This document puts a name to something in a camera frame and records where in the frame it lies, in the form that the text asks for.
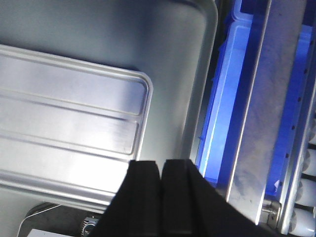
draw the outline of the metal frame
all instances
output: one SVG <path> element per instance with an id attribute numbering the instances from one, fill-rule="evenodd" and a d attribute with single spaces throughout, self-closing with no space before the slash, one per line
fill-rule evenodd
<path id="1" fill-rule="evenodd" d="M 304 163 L 304 157 L 308 148 L 308 142 L 310 138 L 310 130 L 312 121 L 314 119 L 316 109 L 316 20 L 314 21 L 312 39 L 308 54 L 308 63 L 306 66 L 306 84 L 304 90 L 304 97 L 302 100 L 302 107 L 300 111 L 300 117 L 297 124 L 297 131 L 295 134 L 295 140 L 293 150 L 291 153 L 289 166 L 287 169 L 286 177 L 284 180 L 280 203 L 281 220 L 278 225 L 278 229 L 282 234 L 287 234 L 290 220 L 293 213 L 294 202 L 296 199 L 296 193 L 301 178 L 302 167 Z"/>
<path id="2" fill-rule="evenodd" d="M 218 188 L 256 224 L 305 5 L 304 0 L 261 0 L 253 17 Z"/>

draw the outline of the stainless steel panel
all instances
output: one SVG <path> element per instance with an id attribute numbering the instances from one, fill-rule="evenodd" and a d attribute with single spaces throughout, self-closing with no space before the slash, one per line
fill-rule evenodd
<path id="1" fill-rule="evenodd" d="M 227 201 L 256 224 L 305 4 L 303 0 L 258 1 L 250 31 L 229 130 L 232 137 L 228 137 L 224 152 L 230 165 L 222 165 L 219 182 L 226 188 Z M 229 180 L 224 182 L 223 172 L 228 170 Z"/>
<path id="2" fill-rule="evenodd" d="M 0 184 L 104 204 L 138 159 L 152 90 L 143 73 L 0 45 Z"/>

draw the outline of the black object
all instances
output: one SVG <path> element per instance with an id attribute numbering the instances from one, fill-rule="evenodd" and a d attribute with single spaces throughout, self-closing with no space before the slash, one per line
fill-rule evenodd
<path id="1" fill-rule="evenodd" d="M 111 205 L 89 237 L 276 237 L 215 191 L 190 160 L 131 161 Z"/>

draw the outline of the metal edge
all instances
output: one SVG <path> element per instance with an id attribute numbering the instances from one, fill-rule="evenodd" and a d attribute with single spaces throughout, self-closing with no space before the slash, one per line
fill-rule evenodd
<path id="1" fill-rule="evenodd" d="M 89 211 L 103 211 L 115 193 L 0 171 L 0 188 Z"/>
<path id="2" fill-rule="evenodd" d="M 193 83 L 188 113 L 184 126 L 183 138 L 181 142 L 181 152 L 178 158 L 189 159 L 192 151 L 195 133 L 198 125 L 198 117 L 203 99 L 203 92 L 206 83 L 207 72 L 211 60 L 212 49 L 215 41 L 215 34 L 218 22 L 218 12 L 214 1 L 212 0 L 191 0 L 197 9 L 203 13 L 207 20 L 203 43 L 201 45 L 200 56 L 198 59 L 198 68 Z M 198 78 L 204 78 L 203 83 L 197 83 Z"/>

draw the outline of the blue plastic crate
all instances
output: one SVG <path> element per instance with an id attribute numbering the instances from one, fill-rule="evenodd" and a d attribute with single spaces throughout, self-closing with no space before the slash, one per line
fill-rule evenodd
<path id="1" fill-rule="evenodd" d="M 199 145 L 196 165 L 206 180 L 214 186 L 218 180 L 251 28 L 252 15 L 241 12 L 241 8 L 245 8 L 245 5 L 242 4 L 249 2 L 254 3 L 255 1 L 235 1 L 232 11 L 232 17 L 235 21 L 230 25 L 227 40 L 219 49 L 220 56 L 213 79 L 213 87 Z M 285 167 L 287 165 L 286 154 L 291 151 L 293 145 L 294 132 L 291 127 L 296 123 L 299 116 L 300 103 L 298 103 L 298 98 L 303 93 L 301 84 L 304 79 L 311 31 L 312 28 L 310 26 L 303 25 L 275 148 L 275 155 L 267 182 L 266 194 L 270 196 L 278 195 L 275 182 L 277 180 L 282 181 L 284 178 Z"/>

